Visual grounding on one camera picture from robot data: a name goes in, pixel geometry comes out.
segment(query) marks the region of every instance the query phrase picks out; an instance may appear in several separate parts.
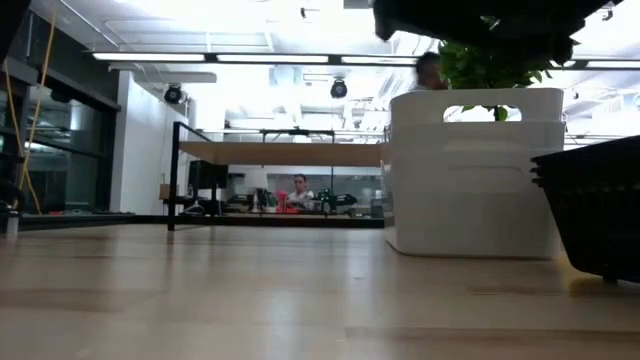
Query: yellow cord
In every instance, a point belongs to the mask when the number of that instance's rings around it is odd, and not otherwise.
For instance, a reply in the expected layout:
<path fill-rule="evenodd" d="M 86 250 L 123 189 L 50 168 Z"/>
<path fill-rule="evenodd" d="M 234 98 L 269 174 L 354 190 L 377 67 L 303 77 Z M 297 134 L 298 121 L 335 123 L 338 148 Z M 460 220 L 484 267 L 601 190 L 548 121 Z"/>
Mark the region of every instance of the yellow cord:
<path fill-rule="evenodd" d="M 7 94 L 9 96 L 9 109 L 11 110 L 11 120 L 13 121 L 13 128 L 16 131 L 16 142 L 18 143 L 18 150 L 20 156 L 24 156 L 24 150 L 22 149 L 22 139 L 20 139 L 20 130 L 18 127 L 18 117 L 16 116 L 16 106 L 13 103 L 13 90 L 11 90 L 11 76 L 9 76 L 9 64 L 5 60 L 4 62 L 4 74 L 6 77 L 7 84 Z M 38 210 L 38 214 L 42 214 L 40 211 L 40 202 L 38 202 L 38 196 L 36 195 L 36 191 L 33 189 L 33 185 L 31 184 L 31 176 L 29 176 L 29 172 L 27 172 L 27 185 L 29 186 L 29 191 L 31 192 L 31 196 L 33 197 L 33 201 L 36 204 L 36 210 Z"/>
<path fill-rule="evenodd" d="M 53 18 L 51 19 L 51 29 L 49 30 L 49 42 L 47 43 L 47 52 L 44 56 L 44 64 L 42 65 L 42 78 L 40 79 L 40 86 L 38 90 L 44 87 L 45 80 L 47 79 L 47 70 L 49 69 L 49 58 L 51 57 L 51 47 L 53 46 L 53 35 L 56 30 L 56 20 L 58 19 L 58 10 L 60 9 L 60 1 L 56 1 L 56 7 L 53 10 Z M 22 166 L 22 175 L 20 176 L 20 190 L 24 185 L 24 179 L 29 171 L 29 160 L 31 159 L 31 144 L 33 143 L 33 136 L 35 135 L 36 126 L 38 124 L 38 116 L 40 116 L 40 106 L 42 105 L 42 99 L 38 97 L 36 102 L 36 111 L 33 115 L 33 124 L 31 125 L 31 132 L 29 134 L 29 142 L 27 143 L 26 156 L 24 158 L 24 165 Z"/>

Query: red object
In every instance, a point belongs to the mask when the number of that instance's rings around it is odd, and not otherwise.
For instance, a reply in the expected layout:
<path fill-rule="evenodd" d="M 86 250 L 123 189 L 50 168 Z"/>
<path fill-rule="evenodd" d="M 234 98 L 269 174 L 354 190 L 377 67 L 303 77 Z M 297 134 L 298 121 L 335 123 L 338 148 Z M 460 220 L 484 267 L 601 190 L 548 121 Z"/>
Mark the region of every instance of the red object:
<path fill-rule="evenodd" d="M 276 198 L 278 199 L 278 209 L 276 210 L 276 212 L 278 214 L 297 214 L 298 213 L 298 209 L 292 206 L 289 206 L 289 204 L 287 204 L 288 197 L 289 195 L 284 191 L 276 192 Z"/>

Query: security camera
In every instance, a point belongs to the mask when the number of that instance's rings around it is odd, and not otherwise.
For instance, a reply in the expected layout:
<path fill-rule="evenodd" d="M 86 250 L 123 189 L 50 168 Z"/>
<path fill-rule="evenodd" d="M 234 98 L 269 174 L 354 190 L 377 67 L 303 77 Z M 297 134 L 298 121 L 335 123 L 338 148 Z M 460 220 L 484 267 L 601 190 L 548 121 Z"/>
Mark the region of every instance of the security camera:
<path fill-rule="evenodd" d="M 613 9 L 609 8 L 606 13 L 602 15 L 602 21 L 609 21 L 613 17 Z"/>
<path fill-rule="evenodd" d="M 336 79 L 331 85 L 331 97 L 334 99 L 342 99 L 347 96 L 347 84 L 342 79 Z"/>
<path fill-rule="evenodd" d="M 188 98 L 189 96 L 182 91 L 180 84 L 170 84 L 169 89 L 164 93 L 164 100 L 172 105 L 183 104 Z"/>

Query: green plant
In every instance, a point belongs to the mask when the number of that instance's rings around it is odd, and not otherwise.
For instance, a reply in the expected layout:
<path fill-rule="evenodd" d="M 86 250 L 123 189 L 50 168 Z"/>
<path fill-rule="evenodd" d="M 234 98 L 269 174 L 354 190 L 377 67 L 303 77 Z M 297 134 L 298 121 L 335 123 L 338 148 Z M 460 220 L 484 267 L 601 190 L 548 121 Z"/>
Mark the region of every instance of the green plant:
<path fill-rule="evenodd" d="M 543 74 L 551 78 L 549 61 L 516 62 L 505 52 L 480 49 L 454 42 L 440 45 L 442 75 L 452 89 L 524 88 L 542 81 Z M 466 105 L 462 111 L 475 108 Z M 507 119 L 505 106 L 484 106 L 493 111 L 496 121 Z"/>

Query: white plastic bin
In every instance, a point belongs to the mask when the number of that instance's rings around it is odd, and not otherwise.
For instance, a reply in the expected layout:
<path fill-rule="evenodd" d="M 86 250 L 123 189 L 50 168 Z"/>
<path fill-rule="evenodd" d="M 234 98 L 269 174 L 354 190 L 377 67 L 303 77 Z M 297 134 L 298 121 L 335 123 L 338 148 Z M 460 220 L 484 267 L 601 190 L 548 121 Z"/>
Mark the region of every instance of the white plastic bin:
<path fill-rule="evenodd" d="M 517 106 L 520 122 L 445 123 L 451 105 Z M 552 258 L 559 237 L 534 156 L 562 151 L 562 91 L 417 92 L 391 105 L 393 228 L 411 255 Z"/>

